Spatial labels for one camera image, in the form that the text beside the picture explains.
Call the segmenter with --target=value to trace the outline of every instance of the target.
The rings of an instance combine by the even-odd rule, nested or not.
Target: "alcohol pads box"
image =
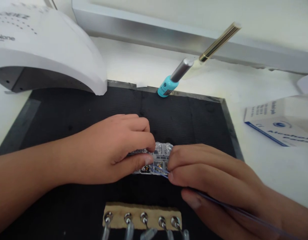
[[[248,107],[244,122],[282,146],[308,146],[308,94]]]

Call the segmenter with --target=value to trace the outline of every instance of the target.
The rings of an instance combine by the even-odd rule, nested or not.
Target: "blue logo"
[[[292,125],[285,121],[275,122],[273,123],[273,125],[275,127],[280,127],[280,128],[285,128],[285,127],[292,128]]]
[[[273,123],[273,125],[274,125],[275,127],[286,127],[286,125],[285,125],[284,123],[278,123],[278,122]]]

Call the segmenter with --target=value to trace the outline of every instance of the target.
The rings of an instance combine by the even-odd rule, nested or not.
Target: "metal hook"
[[[124,216],[124,221],[127,224],[126,232],[125,232],[125,240],[132,240],[134,235],[134,224],[132,222],[132,215],[131,213],[126,213]]]
[[[168,240],[174,240],[173,232],[171,230],[167,230],[167,228],[166,228],[166,220],[165,220],[165,218],[163,216],[160,216],[158,218],[158,225],[167,232],[167,239]]]
[[[171,225],[176,228],[177,230],[179,230],[183,236],[183,240],[190,240],[190,233],[188,230],[181,230],[181,226],[180,226],[180,219],[178,217],[172,217],[171,219]]]
[[[140,240],[151,240],[157,233],[157,228],[148,228],[147,222],[148,222],[148,216],[147,213],[142,212],[140,215],[140,220],[143,224],[146,225],[146,231],[143,232],[140,236]]]
[[[105,220],[105,227],[104,227],[104,232],[101,240],[108,240],[109,237],[109,232],[110,232],[110,222],[113,219],[113,214],[112,212],[107,212],[104,215],[104,220]]]

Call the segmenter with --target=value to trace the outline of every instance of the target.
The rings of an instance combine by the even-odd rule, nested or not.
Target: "wooden board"
[[[182,228],[182,215],[181,212],[176,208],[164,208],[158,206],[145,206],[137,204],[126,204],[118,202],[107,202],[104,210],[104,215],[107,212],[112,212],[113,219],[110,223],[111,228],[126,228],[126,223],[124,221],[124,216],[126,213],[130,212],[132,214],[132,222],[135,229],[146,229],[145,224],[140,220],[140,215],[142,212],[146,212],[148,215],[147,226],[149,228],[157,228],[158,230],[163,230],[158,224],[158,218],[163,216],[166,220],[166,228],[168,230],[176,230],[171,225],[171,218],[178,217],[180,220],[180,227]]]

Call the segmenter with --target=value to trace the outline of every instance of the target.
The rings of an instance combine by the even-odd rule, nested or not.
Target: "black mat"
[[[38,109],[35,105],[35,116],[30,116],[31,111],[20,113],[2,143],[0,155],[72,135],[114,114],[136,113],[148,118],[156,141],[173,145],[204,143],[235,157],[220,103],[180,96],[163,99],[156,93],[116,87],[109,87],[104,96],[75,89],[35,90],[30,102],[40,102]],[[19,134],[17,128],[26,119],[31,124]],[[105,185],[60,186],[32,205],[0,234],[0,240],[101,239],[107,201],[176,207],[192,240],[219,239],[182,200],[180,191],[167,179],[150,175],[130,175]],[[124,231],[112,229],[110,239],[123,239]],[[134,239],[140,234],[136,230]],[[181,239],[178,232],[174,236],[175,240]],[[159,231],[154,239],[167,237]]]

